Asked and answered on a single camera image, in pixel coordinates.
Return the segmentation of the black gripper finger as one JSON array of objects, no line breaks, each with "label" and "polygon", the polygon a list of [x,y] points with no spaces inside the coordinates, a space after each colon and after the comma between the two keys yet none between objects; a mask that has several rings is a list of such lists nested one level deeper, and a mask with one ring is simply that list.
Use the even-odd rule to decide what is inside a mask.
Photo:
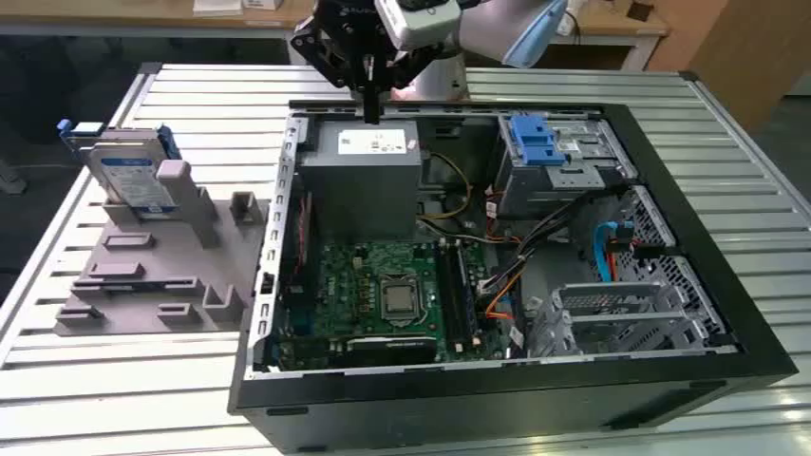
[{"label": "black gripper finger", "polygon": [[337,88],[348,88],[363,105],[367,124],[375,124],[375,86],[368,74],[364,28],[353,20],[311,16],[296,27],[291,44],[304,60]]},{"label": "black gripper finger", "polygon": [[444,52],[437,43],[400,52],[391,43],[381,44],[373,52],[373,123],[379,124],[383,112],[381,99],[393,88],[404,88]]}]

